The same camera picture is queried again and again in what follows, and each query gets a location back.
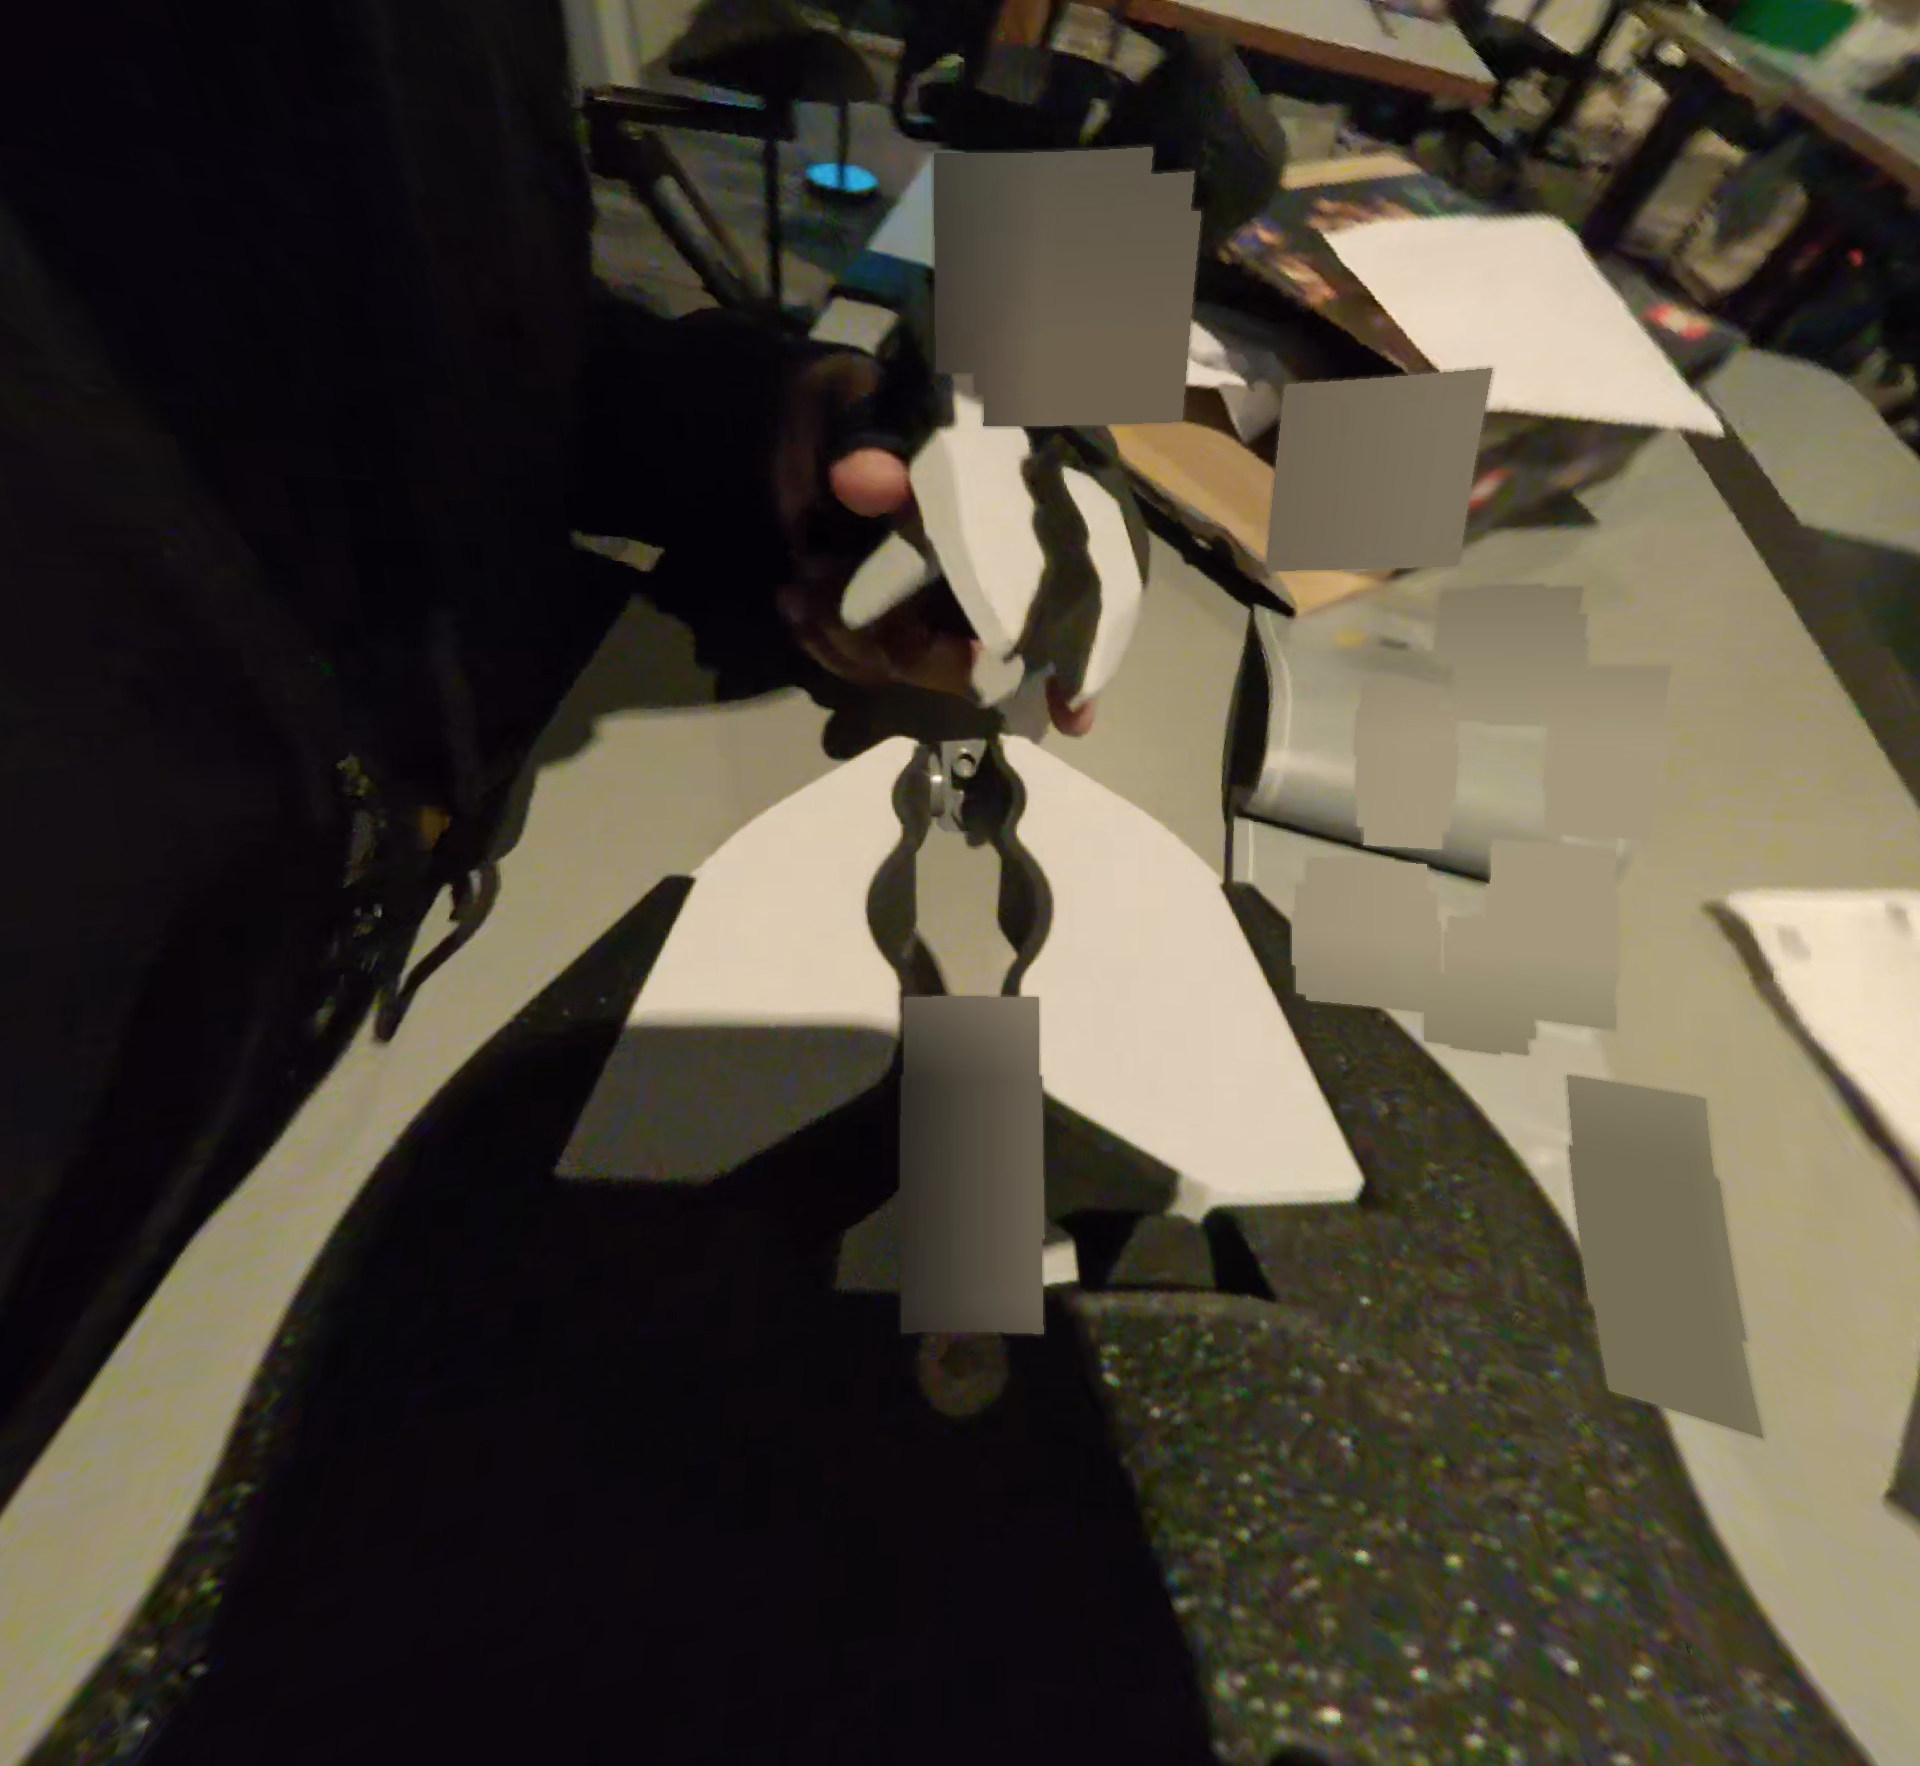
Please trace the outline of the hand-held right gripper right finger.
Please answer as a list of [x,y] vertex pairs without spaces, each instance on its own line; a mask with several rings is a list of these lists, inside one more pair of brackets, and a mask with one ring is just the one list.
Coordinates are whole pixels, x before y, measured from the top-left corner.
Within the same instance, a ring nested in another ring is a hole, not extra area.
[[1042,1003],[1050,1213],[1347,1206],[1364,1179],[1212,866],[1026,741],[982,797],[1028,866],[982,888],[975,989]]

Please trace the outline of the green storage box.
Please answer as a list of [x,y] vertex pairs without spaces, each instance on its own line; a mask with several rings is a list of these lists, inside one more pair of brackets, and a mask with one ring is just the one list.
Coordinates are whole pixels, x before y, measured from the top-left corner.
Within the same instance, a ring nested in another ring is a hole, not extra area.
[[1769,52],[1819,58],[1859,23],[1870,0],[1741,0],[1729,26]]

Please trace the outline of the person's black jacket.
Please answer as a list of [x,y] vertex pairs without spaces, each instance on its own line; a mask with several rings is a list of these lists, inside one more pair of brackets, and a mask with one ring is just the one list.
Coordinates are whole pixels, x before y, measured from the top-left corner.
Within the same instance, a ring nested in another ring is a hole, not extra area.
[[560,0],[5,0],[5,1458],[568,668]]

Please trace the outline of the grey desk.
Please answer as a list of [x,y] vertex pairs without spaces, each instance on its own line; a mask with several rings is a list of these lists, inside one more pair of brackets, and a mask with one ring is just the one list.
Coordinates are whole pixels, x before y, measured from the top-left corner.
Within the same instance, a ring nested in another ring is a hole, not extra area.
[[1900,671],[1765,470],[1861,455],[1741,355],[1577,529],[1305,624],[1577,589],[1667,668],[1619,1024],[1524,1055],[1320,1003],[1232,879],[1251,615],[1154,542],[1101,734],[1044,751],[1220,879],[1364,1190],[1048,1213],[1218,1283],[1034,1290],[996,1413],[898,1337],[896,1061],[713,1183],[559,1157],[693,872],[948,721],[722,702],[593,553],[593,655],[398,1033],[341,1035],[5,1495],[5,1763],[1915,1763],[1915,1194],[1709,904],[1914,890]]

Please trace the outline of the small dark grey toy brick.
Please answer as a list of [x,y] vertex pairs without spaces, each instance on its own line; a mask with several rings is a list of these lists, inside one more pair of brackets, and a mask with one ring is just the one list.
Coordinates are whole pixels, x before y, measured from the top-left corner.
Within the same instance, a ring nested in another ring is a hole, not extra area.
[[948,830],[967,826],[969,794],[989,761],[989,741],[946,741],[917,749],[923,810],[930,825]]

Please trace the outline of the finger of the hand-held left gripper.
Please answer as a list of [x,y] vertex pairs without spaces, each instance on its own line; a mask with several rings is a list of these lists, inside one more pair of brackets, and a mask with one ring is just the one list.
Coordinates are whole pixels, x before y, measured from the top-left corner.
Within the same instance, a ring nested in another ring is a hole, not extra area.
[[1077,741],[1091,729],[1095,702],[1133,643],[1150,547],[1133,489],[1112,472],[1063,468],[1042,508],[1045,713],[1056,732]]
[[1004,729],[1038,742],[1048,732],[1042,649],[1024,638],[1044,586],[1044,547],[1024,479],[1021,428],[952,419],[911,467],[921,528],[967,627],[981,643],[971,694]]

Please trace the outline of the crumpled white paper bags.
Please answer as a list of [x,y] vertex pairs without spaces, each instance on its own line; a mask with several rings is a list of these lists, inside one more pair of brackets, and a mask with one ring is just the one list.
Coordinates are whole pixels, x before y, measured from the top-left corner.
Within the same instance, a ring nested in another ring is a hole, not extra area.
[[1741,890],[1709,915],[1915,1194],[1917,891]]

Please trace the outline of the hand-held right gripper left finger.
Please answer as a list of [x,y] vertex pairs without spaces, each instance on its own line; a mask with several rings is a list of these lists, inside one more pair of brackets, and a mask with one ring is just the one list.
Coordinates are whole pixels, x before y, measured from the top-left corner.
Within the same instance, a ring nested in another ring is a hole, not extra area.
[[880,1081],[899,981],[869,895],[911,742],[766,810],[696,868],[556,1163],[572,1183],[713,1183]]

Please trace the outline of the long office table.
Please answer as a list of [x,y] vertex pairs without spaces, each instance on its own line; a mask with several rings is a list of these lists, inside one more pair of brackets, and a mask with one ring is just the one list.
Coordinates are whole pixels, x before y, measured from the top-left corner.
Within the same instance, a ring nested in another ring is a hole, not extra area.
[[1581,221],[1589,257],[1617,255],[1637,217],[1716,114],[1746,107],[1765,138],[1816,138],[1870,180],[1915,206],[1915,114],[1880,105],[1816,79],[1811,60],[1773,54],[1729,30],[1692,0],[1628,0],[1655,52],[1678,52],[1679,67],[1659,114],[1606,176]]

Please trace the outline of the open cardboard toy box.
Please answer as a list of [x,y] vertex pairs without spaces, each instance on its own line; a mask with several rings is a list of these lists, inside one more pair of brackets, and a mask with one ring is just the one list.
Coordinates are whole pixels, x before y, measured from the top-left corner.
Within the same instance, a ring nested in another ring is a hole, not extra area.
[[1334,433],[1483,374],[1453,565],[1486,531],[1620,475],[1660,435],[1726,435],[1708,387],[1739,333],[1595,263],[1577,231],[1496,215],[1398,157],[1302,172],[1201,268],[1184,419],[1120,458],[1204,547],[1297,609],[1414,571],[1379,542],[1311,550],[1280,503]]

